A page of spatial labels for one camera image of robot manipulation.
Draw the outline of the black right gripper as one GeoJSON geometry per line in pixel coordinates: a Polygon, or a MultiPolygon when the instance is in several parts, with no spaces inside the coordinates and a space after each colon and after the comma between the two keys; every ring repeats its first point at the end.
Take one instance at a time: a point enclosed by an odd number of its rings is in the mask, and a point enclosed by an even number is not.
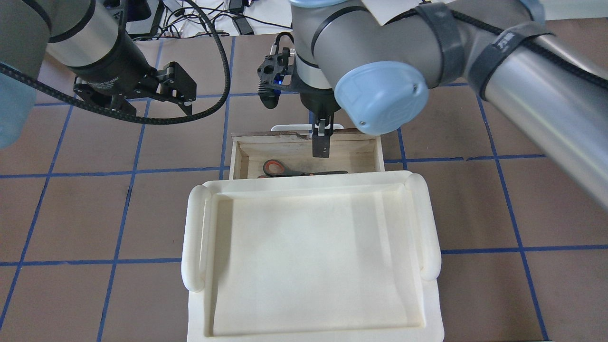
{"type": "Polygon", "coordinates": [[[300,100],[313,116],[312,152],[315,158],[330,157],[333,117],[341,109],[333,91],[300,93],[300,100]]]}

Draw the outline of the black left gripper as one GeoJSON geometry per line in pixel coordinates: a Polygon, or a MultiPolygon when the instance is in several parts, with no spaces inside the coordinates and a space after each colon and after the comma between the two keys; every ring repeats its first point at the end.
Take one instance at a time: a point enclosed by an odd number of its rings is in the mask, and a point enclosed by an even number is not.
{"type": "Polygon", "coordinates": [[[176,104],[185,115],[193,115],[196,83],[176,61],[163,69],[148,63],[143,52],[127,33],[119,33],[112,49],[101,60],[73,69],[73,90],[85,104],[79,108],[99,114],[136,117],[137,110],[128,99],[153,95],[155,100],[176,104]]]}

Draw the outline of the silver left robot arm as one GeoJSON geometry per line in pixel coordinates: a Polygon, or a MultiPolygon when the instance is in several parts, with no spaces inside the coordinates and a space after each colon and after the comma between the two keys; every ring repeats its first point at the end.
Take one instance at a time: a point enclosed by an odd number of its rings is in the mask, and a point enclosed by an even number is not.
{"type": "Polygon", "coordinates": [[[17,141],[37,93],[71,95],[39,82],[45,54],[76,76],[80,108],[129,123],[173,125],[193,120],[196,83],[176,62],[152,67],[104,2],[3,0],[1,2],[1,147],[17,141]],[[182,117],[139,117],[130,99],[171,102],[182,117]]]}

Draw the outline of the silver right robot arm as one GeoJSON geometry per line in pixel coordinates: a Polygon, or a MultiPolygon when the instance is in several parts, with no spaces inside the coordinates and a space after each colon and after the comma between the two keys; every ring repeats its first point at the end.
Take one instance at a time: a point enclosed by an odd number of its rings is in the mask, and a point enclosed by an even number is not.
{"type": "Polygon", "coordinates": [[[545,26],[538,0],[431,2],[385,23],[360,0],[290,6],[299,77],[361,132],[396,130],[463,77],[607,206],[607,70],[545,26]]]}

